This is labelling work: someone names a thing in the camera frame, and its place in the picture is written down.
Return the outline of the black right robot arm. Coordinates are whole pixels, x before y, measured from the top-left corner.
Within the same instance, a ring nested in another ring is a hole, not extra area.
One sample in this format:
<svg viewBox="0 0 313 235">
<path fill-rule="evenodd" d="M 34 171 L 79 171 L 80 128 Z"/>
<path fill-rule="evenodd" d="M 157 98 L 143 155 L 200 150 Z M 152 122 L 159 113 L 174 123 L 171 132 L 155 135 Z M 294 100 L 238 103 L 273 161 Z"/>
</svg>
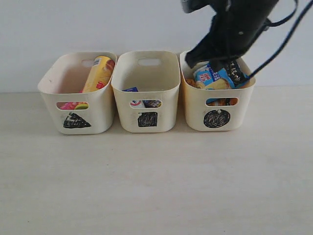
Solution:
<svg viewBox="0 0 313 235">
<path fill-rule="evenodd" d="M 185 56 L 190 68 L 200 62 L 224 63 L 242 57 L 265 28 L 275 0 L 183 0 L 186 14 L 210 6 L 215 15 L 208 34 Z"/>
</svg>

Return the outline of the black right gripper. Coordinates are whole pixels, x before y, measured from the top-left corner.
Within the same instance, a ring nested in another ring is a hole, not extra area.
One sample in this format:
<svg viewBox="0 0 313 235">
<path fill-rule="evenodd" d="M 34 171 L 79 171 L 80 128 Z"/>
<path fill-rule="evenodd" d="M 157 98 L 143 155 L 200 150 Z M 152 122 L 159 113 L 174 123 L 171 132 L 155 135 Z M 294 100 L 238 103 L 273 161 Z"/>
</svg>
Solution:
<svg viewBox="0 0 313 235">
<path fill-rule="evenodd" d="M 210 61 L 214 72 L 230 71 L 235 58 L 244 55 L 267 27 L 270 4 L 219 4 L 208 36 L 187 52 L 189 68 Z"/>
</svg>

